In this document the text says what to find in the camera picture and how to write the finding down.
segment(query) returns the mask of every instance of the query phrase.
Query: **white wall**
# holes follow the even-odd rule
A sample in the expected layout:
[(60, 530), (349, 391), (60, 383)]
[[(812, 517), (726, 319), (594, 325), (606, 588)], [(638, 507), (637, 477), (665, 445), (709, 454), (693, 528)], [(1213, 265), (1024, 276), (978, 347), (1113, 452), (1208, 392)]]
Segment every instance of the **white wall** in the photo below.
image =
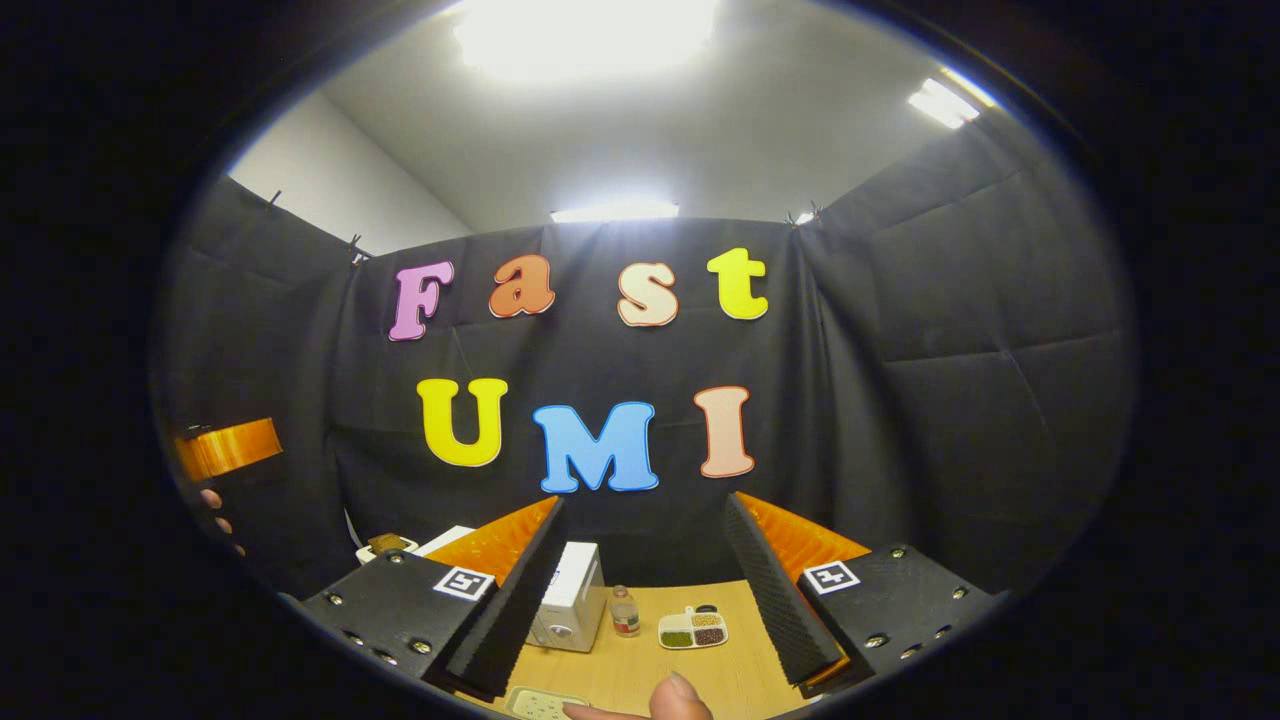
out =
[(253, 193), (317, 228), (384, 255), (471, 234), (448, 208), (320, 92), (280, 117), (232, 167)]

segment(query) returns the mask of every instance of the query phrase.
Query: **table surface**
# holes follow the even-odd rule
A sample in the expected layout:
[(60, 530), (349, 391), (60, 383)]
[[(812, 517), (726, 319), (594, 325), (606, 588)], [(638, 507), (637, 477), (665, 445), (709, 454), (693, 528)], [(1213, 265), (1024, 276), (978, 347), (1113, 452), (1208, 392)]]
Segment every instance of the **table surface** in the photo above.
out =
[[(623, 638), (614, 633), (605, 607), (591, 652), (526, 643), (507, 687), (576, 696), (594, 707), (648, 716), (654, 685), (675, 670), (698, 688), (716, 717), (773, 717), (808, 702), (782, 675), (778, 653), (746, 580), (628, 589), (640, 611), (639, 635)], [(728, 626), (724, 644), (692, 650), (667, 650), (658, 644), (659, 618), (699, 605), (714, 605), (724, 616)], [(508, 714), (503, 707), (506, 697), (492, 703), (463, 693), (458, 697)]]

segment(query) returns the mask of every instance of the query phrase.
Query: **white tray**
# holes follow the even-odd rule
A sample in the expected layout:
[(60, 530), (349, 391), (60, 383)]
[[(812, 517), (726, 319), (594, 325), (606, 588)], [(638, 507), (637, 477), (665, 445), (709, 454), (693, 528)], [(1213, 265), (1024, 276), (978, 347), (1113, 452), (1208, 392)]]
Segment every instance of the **white tray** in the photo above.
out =
[(568, 720), (568, 715), (564, 715), (561, 710), (566, 702), (576, 702), (577, 705), (590, 707), (580, 697), (538, 691), (525, 685), (511, 688), (511, 692), (507, 693), (506, 707), (507, 712), (511, 712), (516, 717), (527, 717), (529, 720)]
[[(694, 616), (712, 616), (716, 623), (709, 625), (694, 625)], [(698, 630), (710, 630), (719, 629), (724, 632), (724, 637), (718, 642), (713, 643), (698, 643)], [(689, 633), (689, 639), (691, 641), (687, 646), (672, 646), (662, 642), (663, 633)], [(724, 644), (728, 642), (728, 624), (724, 623), (724, 616), (719, 612), (694, 612), (692, 606), (685, 607), (685, 611), (680, 615), (664, 615), (658, 620), (658, 644), (667, 650), (696, 650), (700, 647), (716, 647), (718, 644)]]

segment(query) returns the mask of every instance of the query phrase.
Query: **small bottle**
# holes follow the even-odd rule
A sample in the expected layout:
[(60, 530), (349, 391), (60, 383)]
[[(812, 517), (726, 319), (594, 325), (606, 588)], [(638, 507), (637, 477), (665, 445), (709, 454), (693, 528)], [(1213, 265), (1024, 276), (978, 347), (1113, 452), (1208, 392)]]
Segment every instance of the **small bottle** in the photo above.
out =
[(609, 615), (613, 618), (613, 630), (620, 635), (634, 638), (640, 634), (640, 612), (636, 610), (636, 601), (627, 592), (626, 585), (613, 585)]

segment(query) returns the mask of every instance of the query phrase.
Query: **human hand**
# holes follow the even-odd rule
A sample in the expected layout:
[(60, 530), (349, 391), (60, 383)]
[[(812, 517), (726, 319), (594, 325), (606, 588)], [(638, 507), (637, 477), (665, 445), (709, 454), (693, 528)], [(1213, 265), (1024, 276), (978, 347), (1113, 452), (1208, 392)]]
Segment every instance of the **human hand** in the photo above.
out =
[[(649, 720), (640, 715), (609, 712), (572, 702), (564, 703), (564, 715), (571, 720)], [(652, 720), (714, 720), (712, 711), (698, 697), (698, 691), (678, 673), (664, 678), (649, 696)]]

